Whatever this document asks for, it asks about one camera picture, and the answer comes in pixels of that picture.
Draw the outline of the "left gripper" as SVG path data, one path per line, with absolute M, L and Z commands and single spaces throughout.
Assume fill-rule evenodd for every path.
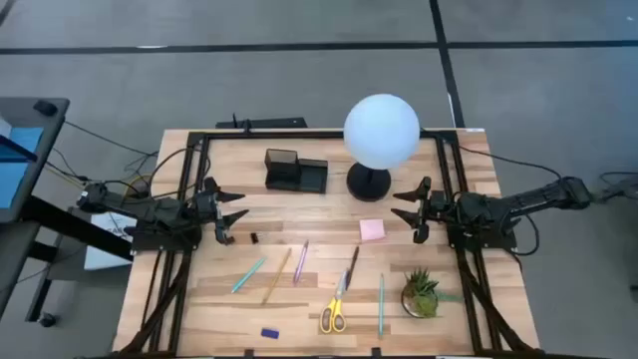
M 244 194 L 224 192 L 213 177 L 205 178 L 203 187 L 204 191 L 195 195 L 192 200 L 197 222 L 214 223 L 216 240 L 221 244 L 233 244 L 235 239 L 229 234 L 230 227 L 245 216 L 248 210 L 222 215 L 217 202 L 238 200 L 244 198 Z

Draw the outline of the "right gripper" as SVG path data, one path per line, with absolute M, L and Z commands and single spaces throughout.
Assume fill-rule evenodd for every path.
M 416 189 L 394 193 L 393 197 L 410 202 L 426 200 L 431 185 L 432 179 L 430 177 L 423 177 Z M 423 217 L 417 212 L 409 212 L 398 208 L 392 208 L 391 212 L 397 215 L 414 231 L 413 243 L 422 244 L 429 238 L 429 225 L 426 223 L 426 220 L 450 222 L 453 219 L 453 202 L 447 198 L 443 191 L 433 191 L 425 202 Z

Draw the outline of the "pink sticky note pad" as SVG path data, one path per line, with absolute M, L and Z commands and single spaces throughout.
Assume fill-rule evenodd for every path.
M 362 219 L 359 221 L 362 242 L 381 240 L 386 237 L 384 222 L 381 219 Z

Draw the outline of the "teal pen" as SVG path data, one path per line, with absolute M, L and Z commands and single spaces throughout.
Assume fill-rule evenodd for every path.
M 261 267 L 266 259 L 266 257 L 262 257 L 257 260 L 254 265 L 233 285 L 231 293 L 237 292 L 245 284 L 245 282 Z

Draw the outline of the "yellow pencil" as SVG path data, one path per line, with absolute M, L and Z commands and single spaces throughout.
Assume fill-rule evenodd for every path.
M 268 286 L 267 290 L 265 291 L 265 293 L 264 293 L 264 295 L 262 297 L 262 300 L 260 302 L 261 306 L 265 306 L 265 304 L 268 302 L 268 299 L 269 299 L 271 293 L 273 292 L 273 290 L 274 290 L 274 288 L 275 288 L 275 286 L 276 286 L 276 284 L 277 284 L 277 282 L 278 282 L 278 280 L 279 280 L 279 278 L 280 278 L 280 276 L 281 276 L 281 274 L 282 274 L 282 272 L 283 272 L 283 270 L 284 270 L 284 268 L 286 266 L 286 263 L 287 263 L 288 259 L 291 256 L 291 252 L 292 252 L 292 248 L 288 248 L 286 253 L 285 253 L 285 255 L 284 255 L 284 257 L 283 257 L 283 259 L 281 260 L 281 262 L 280 262 L 280 264 L 278 266 L 277 272 L 273 276 L 273 280 L 271 281 L 270 285 Z

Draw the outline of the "dark brown pen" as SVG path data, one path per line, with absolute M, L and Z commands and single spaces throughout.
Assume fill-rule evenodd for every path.
M 347 275 L 346 275 L 346 282 L 345 282 L 346 283 L 345 284 L 345 290 L 346 291 L 348 290 L 348 288 L 349 288 L 349 286 L 351 284 L 351 281 L 352 281 L 352 276 L 353 276 L 355 265 L 356 265 L 356 262 L 357 262 L 357 259 L 358 259 L 359 251 L 360 251 L 360 247 L 357 246 L 355 248 L 354 252 L 353 252 L 351 263 L 350 263 L 350 266 L 348 268 Z

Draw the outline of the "white globe table lamp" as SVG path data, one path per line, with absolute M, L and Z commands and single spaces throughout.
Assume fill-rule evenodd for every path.
M 421 135 L 415 110 L 402 98 L 376 94 L 359 101 L 346 117 L 344 145 L 354 163 L 347 172 L 350 194 L 377 201 L 388 193 L 394 169 L 417 150 Z

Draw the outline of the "small potted succulent plant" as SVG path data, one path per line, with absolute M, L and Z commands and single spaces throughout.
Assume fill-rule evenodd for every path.
M 441 302 L 460 302 L 464 299 L 456 294 L 441 291 L 440 282 L 432 279 L 427 268 L 417 267 L 405 274 L 406 283 L 401 293 L 404 310 L 414 318 L 429 319 L 438 316 Z

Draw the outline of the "purple pen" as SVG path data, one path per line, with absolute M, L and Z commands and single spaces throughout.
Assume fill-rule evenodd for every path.
M 294 277 L 293 277 L 293 285 L 295 285 L 295 286 L 298 284 L 298 282 L 300 280 L 300 277 L 301 277 L 301 274 L 302 274 L 302 271 L 303 271 L 303 266 L 304 266 L 304 263 L 305 263 L 305 259 L 306 259 L 306 256 L 307 256 L 308 247 L 309 247 L 309 240 L 306 240 L 304 245 L 303 245 L 303 247 L 302 247 L 302 249 L 301 249 L 301 252 L 300 252 L 300 255 L 299 255 L 299 261 L 298 261 L 298 264 L 297 264 L 297 267 L 296 267 L 296 270 L 295 270 L 295 273 L 294 273 Z

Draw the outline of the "black mesh desk organizer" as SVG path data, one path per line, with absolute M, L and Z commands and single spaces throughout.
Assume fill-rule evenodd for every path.
M 295 151 L 267 149 L 264 163 L 265 186 L 269 189 L 326 192 L 327 161 L 300 159 Z

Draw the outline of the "long teal pencil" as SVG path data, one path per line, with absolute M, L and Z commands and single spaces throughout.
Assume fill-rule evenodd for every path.
M 385 312 L 385 276 L 382 273 L 379 280 L 378 292 L 378 337 L 383 338 L 384 335 L 384 312 Z

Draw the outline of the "yellow handled scissors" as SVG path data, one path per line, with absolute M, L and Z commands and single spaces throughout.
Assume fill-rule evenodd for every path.
M 347 284 L 347 275 L 348 270 L 344 270 L 334 296 L 320 314 L 319 327 L 324 334 L 341 333 L 346 328 L 346 319 L 342 312 L 342 299 Z

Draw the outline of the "black box with antenna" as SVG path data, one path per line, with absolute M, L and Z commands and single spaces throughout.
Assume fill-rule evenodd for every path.
M 306 129 L 308 125 L 303 117 L 239 120 L 236 115 L 232 115 L 231 121 L 218 122 L 215 127 L 221 130 L 242 129 L 249 131 L 251 129 Z

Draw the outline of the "blue screen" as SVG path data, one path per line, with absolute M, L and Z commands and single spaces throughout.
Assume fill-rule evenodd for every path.
M 34 153 L 43 131 L 43 128 L 13 128 L 9 139 Z M 27 163 L 0 162 L 0 208 L 11 206 L 27 166 Z

